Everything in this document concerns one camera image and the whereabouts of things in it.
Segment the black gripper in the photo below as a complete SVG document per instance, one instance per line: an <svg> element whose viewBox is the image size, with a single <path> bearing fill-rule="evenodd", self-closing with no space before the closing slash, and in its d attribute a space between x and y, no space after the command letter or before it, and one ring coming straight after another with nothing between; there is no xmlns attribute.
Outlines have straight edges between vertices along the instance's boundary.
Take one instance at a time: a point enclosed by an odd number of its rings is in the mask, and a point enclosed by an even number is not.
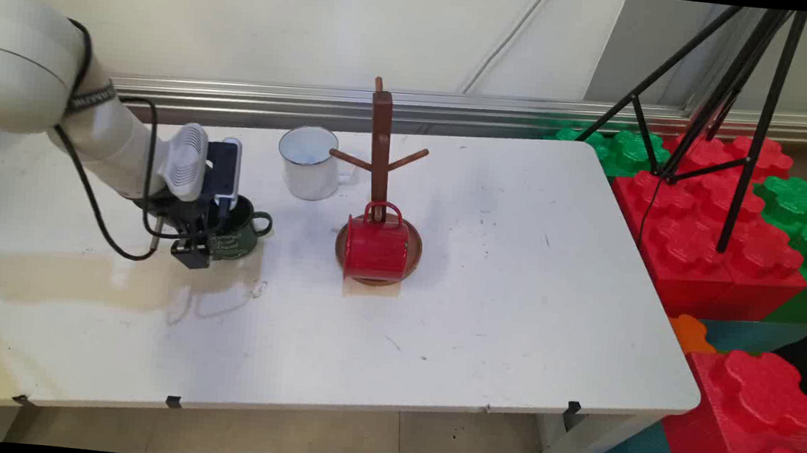
<svg viewBox="0 0 807 453"><path fill-rule="evenodd" d="M185 201L166 192L150 197L136 198L134 202L142 210L142 221L153 242L174 240L170 249L177 261L191 270L210 267L213 260L208 242L223 234L223 228L233 206L231 198L212 198ZM163 225L170 225L176 231L163 233L162 228L153 228L148 217Z"/></svg>

